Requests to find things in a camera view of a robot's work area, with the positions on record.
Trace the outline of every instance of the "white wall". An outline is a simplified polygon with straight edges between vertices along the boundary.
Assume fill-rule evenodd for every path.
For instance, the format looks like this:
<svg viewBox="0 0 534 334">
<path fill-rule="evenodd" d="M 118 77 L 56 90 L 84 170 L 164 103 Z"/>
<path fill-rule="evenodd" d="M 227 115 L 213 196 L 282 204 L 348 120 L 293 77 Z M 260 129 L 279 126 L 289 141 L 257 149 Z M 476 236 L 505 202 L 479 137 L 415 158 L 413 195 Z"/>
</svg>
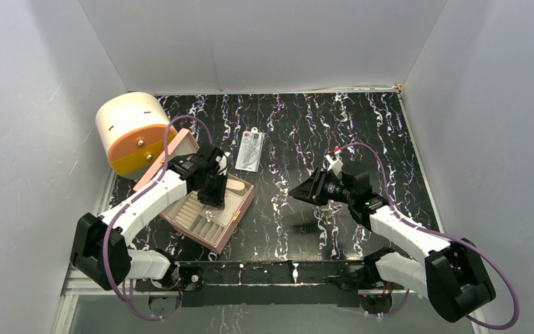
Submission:
<svg viewBox="0 0 534 334">
<path fill-rule="evenodd" d="M 125 91 L 76 0 L 0 1 L 0 333 L 51 331 L 108 170 L 95 113 Z"/>
<path fill-rule="evenodd" d="M 447 232 L 508 273 L 534 333 L 534 1 L 450 0 L 404 85 L 407 116 Z M 512 314 L 501 281 L 484 308 Z"/>
<path fill-rule="evenodd" d="M 446 0 L 79 0 L 129 90 L 273 92 L 406 79 Z"/>
</svg>

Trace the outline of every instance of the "black marble table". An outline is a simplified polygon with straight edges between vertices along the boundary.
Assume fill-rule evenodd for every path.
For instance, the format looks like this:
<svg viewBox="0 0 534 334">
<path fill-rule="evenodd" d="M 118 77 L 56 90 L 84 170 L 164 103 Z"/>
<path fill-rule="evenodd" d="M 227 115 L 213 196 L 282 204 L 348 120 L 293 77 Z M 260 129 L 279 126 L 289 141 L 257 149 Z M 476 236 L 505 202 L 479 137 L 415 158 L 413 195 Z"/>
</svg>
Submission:
<svg viewBox="0 0 534 334">
<path fill-rule="evenodd" d="M 137 249 L 162 248 L 181 261 L 276 262 L 360 260 L 388 240 L 351 219 L 345 205 L 313 207 L 287 197 L 317 166 L 324 154 L 354 141 L 373 146 L 389 176 L 390 196 L 400 210 L 437 229 L 423 175 L 416 160 L 400 97 L 394 92 L 279 95 L 158 96 L 170 117 L 194 115 L 209 127 L 213 143 L 233 152 L 229 172 L 256 186 L 256 197 L 221 254 L 175 232 L 156 217 L 133 241 Z M 198 141 L 207 141 L 194 122 L 183 121 Z M 242 132 L 266 132 L 257 173 L 234 169 Z M 363 161 L 374 191 L 381 173 L 364 149 L 342 158 Z M 135 182 L 118 177 L 110 205 L 127 198 Z"/>
</svg>

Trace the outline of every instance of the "marble tabletop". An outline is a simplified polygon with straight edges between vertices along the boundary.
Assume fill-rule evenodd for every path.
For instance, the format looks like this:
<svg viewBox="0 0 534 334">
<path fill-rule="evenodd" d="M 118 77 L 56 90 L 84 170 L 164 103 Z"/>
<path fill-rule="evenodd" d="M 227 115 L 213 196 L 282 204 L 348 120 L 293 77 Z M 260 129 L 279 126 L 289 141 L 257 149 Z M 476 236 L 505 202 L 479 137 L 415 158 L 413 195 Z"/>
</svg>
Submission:
<svg viewBox="0 0 534 334">
<path fill-rule="evenodd" d="M 437 229 L 435 214 L 395 92 L 158 96 L 170 117 L 194 115 L 209 127 L 213 143 L 233 153 L 229 173 L 255 185 L 256 196 L 221 254 L 175 232 L 156 217 L 133 241 L 137 249 L 162 248 L 181 261 L 359 260 L 391 243 L 351 219 L 345 205 L 313 207 L 287 196 L 306 180 L 324 154 L 361 141 L 374 147 L 389 176 L 390 196 L 402 213 Z M 200 126 L 183 121 L 198 141 Z M 234 169 L 242 132 L 257 127 L 266 137 L 257 173 Z M 349 149 L 371 172 L 380 192 L 381 173 L 370 152 Z M 135 182 L 117 177 L 110 205 L 132 193 Z"/>
</svg>

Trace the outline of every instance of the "cylindrical container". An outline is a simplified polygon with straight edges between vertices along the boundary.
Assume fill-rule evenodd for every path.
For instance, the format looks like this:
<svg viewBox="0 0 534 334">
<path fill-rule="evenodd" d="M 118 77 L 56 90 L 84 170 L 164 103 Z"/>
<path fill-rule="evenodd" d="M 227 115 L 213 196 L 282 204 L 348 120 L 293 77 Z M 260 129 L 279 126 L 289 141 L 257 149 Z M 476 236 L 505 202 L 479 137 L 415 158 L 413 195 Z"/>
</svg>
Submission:
<svg viewBox="0 0 534 334">
<path fill-rule="evenodd" d="M 107 101 L 95 116 L 111 168 L 120 176 L 139 179 L 162 153 L 167 114 L 154 96 L 127 93 Z M 168 143 L 177 135 L 171 127 Z"/>
</svg>

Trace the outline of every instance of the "robotic arm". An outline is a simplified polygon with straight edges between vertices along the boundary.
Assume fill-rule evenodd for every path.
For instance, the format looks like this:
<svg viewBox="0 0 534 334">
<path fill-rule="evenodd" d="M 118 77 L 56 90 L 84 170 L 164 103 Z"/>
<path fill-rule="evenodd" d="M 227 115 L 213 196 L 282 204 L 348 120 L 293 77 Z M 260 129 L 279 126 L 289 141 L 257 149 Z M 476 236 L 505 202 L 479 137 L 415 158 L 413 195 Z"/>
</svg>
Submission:
<svg viewBox="0 0 534 334">
<path fill-rule="evenodd" d="M 223 208 L 226 183 L 227 154 L 212 144 L 200 144 L 197 153 L 171 159 L 167 170 L 161 170 L 158 177 L 124 202 L 101 216 L 90 213 L 82 216 L 76 226 L 70 263 L 103 289 L 110 290 L 103 243 L 106 229 L 115 219 L 108 247 L 115 284 L 131 278 L 175 284 L 179 279 L 178 266 L 170 255 L 162 250 L 132 250 L 127 246 L 149 221 L 190 192 L 196 192 L 203 204 Z"/>
<path fill-rule="evenodd" d="M 343 165 L 332 154 L 327 160 L 327 170 L 316 168 L 289 195 L 318 206 L 329 200 L 346 203 L 355 221 L 388 238 L 414 258 L 383 248 L 364 258 L 365 280 L 372 284 L 395 282 L 412 289 L 429 299 L 437 313 L 449 322 L 456 322 L 496 298 L 478 254 L 401 222 L 392 214 L 387 200 L 372 191 L 364 164 L 349 161 Z"/>
</svg>

